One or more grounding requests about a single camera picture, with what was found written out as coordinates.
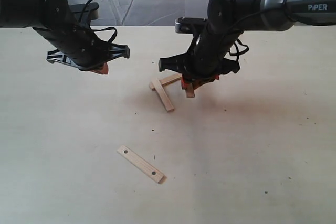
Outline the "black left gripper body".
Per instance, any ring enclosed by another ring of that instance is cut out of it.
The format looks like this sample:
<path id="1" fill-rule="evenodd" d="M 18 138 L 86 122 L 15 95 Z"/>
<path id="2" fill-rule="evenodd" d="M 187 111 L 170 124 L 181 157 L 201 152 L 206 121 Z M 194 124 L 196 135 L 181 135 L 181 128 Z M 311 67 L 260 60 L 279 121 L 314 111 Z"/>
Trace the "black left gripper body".
<path id="1" fill-rule="evenodd" d="M 113 41 L 117 36 L 114 27 L 102 29 L 113 30 L 109 40 L 101 40 L 97 30 L 75 26 L 70 30 L 46 30 L 46 40 L 56 49 L 47 52 L 46 60 L 51 63 L 60 63 L 80 71 L 93 71 L 105 62 L 118 58 L 130 58 L 130 49 L 127 45 L 118 45 Z"/>

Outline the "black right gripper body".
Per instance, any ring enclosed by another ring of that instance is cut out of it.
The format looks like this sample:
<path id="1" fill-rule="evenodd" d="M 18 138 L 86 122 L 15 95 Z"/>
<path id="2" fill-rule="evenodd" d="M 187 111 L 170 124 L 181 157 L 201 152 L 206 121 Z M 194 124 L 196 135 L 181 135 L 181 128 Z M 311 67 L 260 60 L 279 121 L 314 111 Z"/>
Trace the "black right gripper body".
<path id="1" fill-rule="evenodd" d="M 216 75 L 225 75 L 240 70 L 238 60 L 225 58 L 240 33 L 223 36 L 202 32 L 198 44 L 191 44 L 190 49 L 183 54 L 161 58 L 159 71 L 171 70 L 181 73 L 191 80 L 205 80 Z"/>

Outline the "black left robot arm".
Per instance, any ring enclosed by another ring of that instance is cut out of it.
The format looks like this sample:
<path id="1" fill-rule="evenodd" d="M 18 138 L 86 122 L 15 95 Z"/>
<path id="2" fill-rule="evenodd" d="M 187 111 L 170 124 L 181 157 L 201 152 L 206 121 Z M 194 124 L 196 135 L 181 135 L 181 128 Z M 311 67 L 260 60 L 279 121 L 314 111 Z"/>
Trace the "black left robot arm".
<path id="1" fill-rule="evenodd" d="M 91 21 L 98 18 L 99 4 L 88 0 L 70 5 L 68 0 L 1 0 L 1 28 L 32 28 L 55 48 L 46 60 L 98 74 L 108 74 L 107 63 L 129 58 L 127 45 L 118 45 L 115 27 L 109 40 L 97 36 Z"/>

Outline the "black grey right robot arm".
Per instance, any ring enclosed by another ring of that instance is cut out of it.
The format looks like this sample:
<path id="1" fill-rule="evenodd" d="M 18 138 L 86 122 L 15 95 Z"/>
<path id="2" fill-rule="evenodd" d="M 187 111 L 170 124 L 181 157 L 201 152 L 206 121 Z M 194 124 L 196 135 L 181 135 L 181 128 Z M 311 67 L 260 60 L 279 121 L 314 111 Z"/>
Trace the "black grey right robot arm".
<path id="1" fill-rule="evenodd" d="M 296 23 L 333 26 L 335 0 L 209 0 L 207 18 L 180 17 L 175 31 L 191 34 L 183 54 L 159 60 L 159 70 L 182 75 L 182 87 L 198 88 L 221 75 L 237 73 L 246 31 L 286 31 Z"/>

